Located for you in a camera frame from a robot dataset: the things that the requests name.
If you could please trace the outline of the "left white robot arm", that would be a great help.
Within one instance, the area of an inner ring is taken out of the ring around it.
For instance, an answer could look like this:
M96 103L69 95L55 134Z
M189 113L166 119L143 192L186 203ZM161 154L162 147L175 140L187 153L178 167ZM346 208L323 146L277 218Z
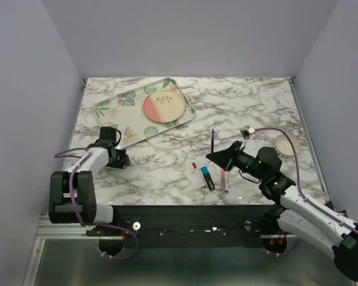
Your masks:
M105 167L124 169L130 164L125 149L119 149L122 132L105 126L99 138L87 147L57 153L55 158L77 158L77 162L50 177L48 216L51 223L99 225L107 235L120 230L115 208L97 203L94 178Z

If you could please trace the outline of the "white pen red tip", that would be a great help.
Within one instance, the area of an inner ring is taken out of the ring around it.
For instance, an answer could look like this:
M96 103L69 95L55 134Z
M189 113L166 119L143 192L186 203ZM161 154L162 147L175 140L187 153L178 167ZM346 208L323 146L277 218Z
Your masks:
M201 188L206 188L206 185L203 181L202 175L200 174L200 170L197 168L197 164L195 162L192 163L193 169L195 171L195 174L197 178L199 179L199 182L201 184Z

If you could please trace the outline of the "pink pen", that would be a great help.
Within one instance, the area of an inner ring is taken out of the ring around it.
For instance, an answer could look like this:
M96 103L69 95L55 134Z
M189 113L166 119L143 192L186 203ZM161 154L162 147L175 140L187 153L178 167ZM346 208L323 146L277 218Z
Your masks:
M224 173L225 171L221 171L221 191L224 192Z

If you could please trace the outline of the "dark blue pen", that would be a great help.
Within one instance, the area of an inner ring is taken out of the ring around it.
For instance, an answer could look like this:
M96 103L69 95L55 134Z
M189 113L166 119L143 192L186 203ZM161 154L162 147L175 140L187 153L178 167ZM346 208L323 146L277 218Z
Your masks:
M214 142L215 142L215 129L211 131L211 153L214 152Z

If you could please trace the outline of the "black marker blue tip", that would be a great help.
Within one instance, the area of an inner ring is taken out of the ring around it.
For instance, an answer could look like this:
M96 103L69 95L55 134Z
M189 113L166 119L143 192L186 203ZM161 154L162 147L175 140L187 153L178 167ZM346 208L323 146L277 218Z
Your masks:
M208 168L206 166L204 166L204 167L201 167L200 170L203 174L203 178L204 178L205 183L206 183L207 187L209 188L209 190L214 190L215 185L211 178Z

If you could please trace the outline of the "white pen blue tip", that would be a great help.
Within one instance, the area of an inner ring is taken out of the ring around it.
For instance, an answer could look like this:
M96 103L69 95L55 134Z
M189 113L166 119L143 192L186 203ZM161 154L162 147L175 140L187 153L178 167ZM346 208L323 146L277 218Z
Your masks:
M224 192L229 192L229 177L227 172L224 173Z

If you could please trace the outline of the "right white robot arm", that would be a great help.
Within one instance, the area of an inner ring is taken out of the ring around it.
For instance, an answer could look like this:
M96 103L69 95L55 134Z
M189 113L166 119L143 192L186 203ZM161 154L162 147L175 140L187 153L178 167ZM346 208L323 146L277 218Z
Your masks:
M274 202L265 212L263 228L294 234L324 252L348 279L358 282L358 223L320 204L299 191L296 183L281 171L281 159L271 147L262 147L255 157L235 141L206 158L225 171L236 167L259 180L265 198Z

